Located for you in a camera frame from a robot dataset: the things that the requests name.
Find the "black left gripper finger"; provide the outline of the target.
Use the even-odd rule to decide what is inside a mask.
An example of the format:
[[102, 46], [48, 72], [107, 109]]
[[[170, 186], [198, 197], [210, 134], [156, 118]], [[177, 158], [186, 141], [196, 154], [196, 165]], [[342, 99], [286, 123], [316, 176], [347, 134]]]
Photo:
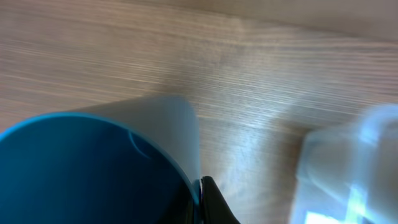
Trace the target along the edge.
[[201, 178], [201, 211], [204, 224], [239, 224], [216, 182], [210, 176]]

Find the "dark blue cup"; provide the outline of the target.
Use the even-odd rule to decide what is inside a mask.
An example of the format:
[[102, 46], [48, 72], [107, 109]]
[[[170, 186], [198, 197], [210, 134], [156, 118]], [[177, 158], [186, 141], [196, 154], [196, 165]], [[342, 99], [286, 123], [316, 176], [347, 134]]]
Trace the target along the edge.
[[1, 134], [1, 222], [200, 223], [199, 142], [178, 96], [25, 119]]

